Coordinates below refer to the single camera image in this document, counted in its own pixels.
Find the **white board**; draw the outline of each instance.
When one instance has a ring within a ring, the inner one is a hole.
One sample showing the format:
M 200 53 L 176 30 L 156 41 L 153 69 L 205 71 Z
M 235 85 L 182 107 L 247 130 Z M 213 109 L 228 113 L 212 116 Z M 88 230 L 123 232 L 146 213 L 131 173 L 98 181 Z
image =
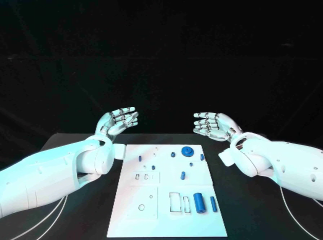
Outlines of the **white board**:
M 192 157 L 182 155 L 185 146 L 193 149 Z M 228 236 L 206 156 L 200 160 L 200 154 L 200 145 L 127 145 L 108 238 Z M 205 213 L 196 212 L 195 193 L 202 193 Z

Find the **hole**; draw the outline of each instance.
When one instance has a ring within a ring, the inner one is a hole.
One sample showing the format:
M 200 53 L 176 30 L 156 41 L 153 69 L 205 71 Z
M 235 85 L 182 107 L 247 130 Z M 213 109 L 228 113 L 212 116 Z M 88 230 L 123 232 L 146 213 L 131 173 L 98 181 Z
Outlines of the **hole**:
M 317 177 L 314 174 L 310 175 L 310 179 L 311 179 L 311 182 L 314 182 L 317 180 Z

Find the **small blue piece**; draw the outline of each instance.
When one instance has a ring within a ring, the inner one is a hole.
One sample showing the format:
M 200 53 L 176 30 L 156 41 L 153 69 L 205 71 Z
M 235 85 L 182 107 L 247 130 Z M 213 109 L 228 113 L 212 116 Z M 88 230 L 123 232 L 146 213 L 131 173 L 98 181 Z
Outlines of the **small blue piece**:
M 186 157 L 192 157 L 195 155 L 195 150 L 189 146 L 185 146 L 182 148 L 182 154 Z
M 199 214 L 203 214 L 206 212 L 206 208 L 203 203 L 203 195 L 199 192 L 193 194 L 193 201 L 195 201 L 196 212 Z
M 218 207 L 216 207 L 216 201 L 215 201 L 215 197 L 213 196 L 210 197 L 210 203 L 212 203 L 213 212 L 216 212 L 218 211 Z
M 180 174 L 180 179 L 185 180 L 185 177 L 186 177 L 186 173 L 182 172 L 182 174 Z

